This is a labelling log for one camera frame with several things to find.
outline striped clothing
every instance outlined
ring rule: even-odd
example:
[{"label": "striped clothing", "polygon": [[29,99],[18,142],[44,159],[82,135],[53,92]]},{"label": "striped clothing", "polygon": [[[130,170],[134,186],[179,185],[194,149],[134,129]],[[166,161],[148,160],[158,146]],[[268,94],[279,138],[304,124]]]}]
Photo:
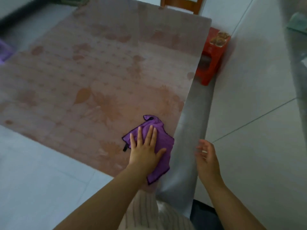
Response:
[{"label": "striped clothing", "polygon": [[143,190],[138,191],[119,225],[118,230],[125,229],[195,230],[188,218]]}]

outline purple object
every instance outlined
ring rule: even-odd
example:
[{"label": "purple object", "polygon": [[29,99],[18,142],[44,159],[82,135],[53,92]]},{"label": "purple object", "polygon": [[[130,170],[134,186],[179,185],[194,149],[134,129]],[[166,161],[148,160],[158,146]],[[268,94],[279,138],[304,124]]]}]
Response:
[{"label": "purple object", "polygon": [[0,64],[4,62],[13,55],[13,49],[7,45],[5,42],[0,40]]},{"label": "purple object", "polygon": [[[142,127],[143,142],[145,141],[150,125],[153,125],[153,127],[157,129],[157,142],[154,152],[157,153],[160,149],[166,148],[166,152],[163,154],[155,170],[147,176],[147,182],[148,185],[150,185],[169,170],[169,160],[171,158],[171,150],[173,149],[175,140],[165,132],[163,128],[164,124],[158,117],[154,115],[144,115],[143,118],[146,120],[146,122],[140,125]],[[134,140],[137,141],[138,127],[122,137],[129,148],[131,148],[130,133],[133,134]]]}]

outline chair backrest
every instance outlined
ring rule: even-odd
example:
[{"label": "chair backrest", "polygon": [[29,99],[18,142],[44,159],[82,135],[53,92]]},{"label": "chair backrest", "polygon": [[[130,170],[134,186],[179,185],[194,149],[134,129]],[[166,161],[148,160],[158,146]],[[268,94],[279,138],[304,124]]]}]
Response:
[{"label": "chair backrest", "polygon": [[198,14],[201,9],[203,0],[197,0],[197,2],[190,0],[161,0],[161,6],[174,6],[180,9],[186,9],[192,11],[193,14]]}]

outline microfiber towel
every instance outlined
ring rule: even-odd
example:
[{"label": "microfiber towel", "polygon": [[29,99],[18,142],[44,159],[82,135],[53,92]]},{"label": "microfiber towel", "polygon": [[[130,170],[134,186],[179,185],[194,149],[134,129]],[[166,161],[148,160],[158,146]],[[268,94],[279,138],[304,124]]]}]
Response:
[{"label": "microfiber towel", "polygon": [[[163,154],[155,170],[147,176],[147,182],[148,185],[150,185],[169,170],[169,160],[171,158],[171,150],[173,149],[175,140],[165,132],[163,127],[164,124],[158,117],[154,115],[144,115],[143,118],[145,122],[140,125],[142,127],[143,142],[145,141],[150,125],[153,125],[153,127],[157,129],[157,142],[154,152],[157,153],[160,149],[166,148],[166,152]],[[124,151],[128,147],[131,148],[130,133],[133,134],[134,140],[137,141],[138,127],[139,126],[122,137],[122,139],[126,142]]]}]

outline red plastic stool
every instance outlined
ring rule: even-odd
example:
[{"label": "red plastic stool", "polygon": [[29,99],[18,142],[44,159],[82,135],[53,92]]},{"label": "red plastic stool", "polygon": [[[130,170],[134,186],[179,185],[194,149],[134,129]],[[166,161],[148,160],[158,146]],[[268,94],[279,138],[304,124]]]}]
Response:
[{"label": "red plastic stool", "polygon": [[219,29],[210,27],[209,34],[202,52],[202,55],[211,58],[209,68],[204,68],[199,65],[196,69],[195,75],[201,77],[202,85],[208,85],[212,77],[217,73],[221,64],[222,57],[227,48],[231,36]]}]

